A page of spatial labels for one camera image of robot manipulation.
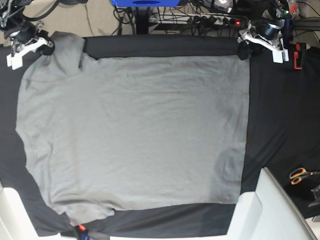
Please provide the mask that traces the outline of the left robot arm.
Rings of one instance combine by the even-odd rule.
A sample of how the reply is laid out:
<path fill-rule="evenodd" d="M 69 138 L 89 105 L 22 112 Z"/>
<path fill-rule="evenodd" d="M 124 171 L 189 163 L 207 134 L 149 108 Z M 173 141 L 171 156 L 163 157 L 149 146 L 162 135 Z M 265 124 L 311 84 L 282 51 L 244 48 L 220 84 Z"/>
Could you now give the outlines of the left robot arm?
<path fill-rule="evenodd" d="M 239 31 L 237 56 L 247 60 L 263 49 L 272 53 L 274 63 L 289 61 L 283 32 L 288 32 L 290 20 L 298 15 L 295 0 L 270 0 L 262 17 L 249 20 L 247 27 Z"/>

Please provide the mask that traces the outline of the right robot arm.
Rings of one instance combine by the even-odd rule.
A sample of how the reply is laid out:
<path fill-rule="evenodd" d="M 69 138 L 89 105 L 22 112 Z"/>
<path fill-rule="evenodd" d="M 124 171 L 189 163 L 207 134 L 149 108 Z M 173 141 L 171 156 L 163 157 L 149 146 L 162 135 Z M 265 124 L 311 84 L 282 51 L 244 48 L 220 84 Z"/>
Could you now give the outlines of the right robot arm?
<path fill-rule="evenodd" d="M 32 3 L 31 0 L 2 0 L 0 2 L 0 31 L 3 37 L 10 41 L 11 55 L 15 56 L 27 47 L 33 47 L 33 52 L 49 56 L 55 50 L 55 44 L 49 33 L 42 30 L 42 19 L 47 17 L 60 3 L 55 1 L 50 9 L 38 17 L 27 17 L 24 9 Z"/>

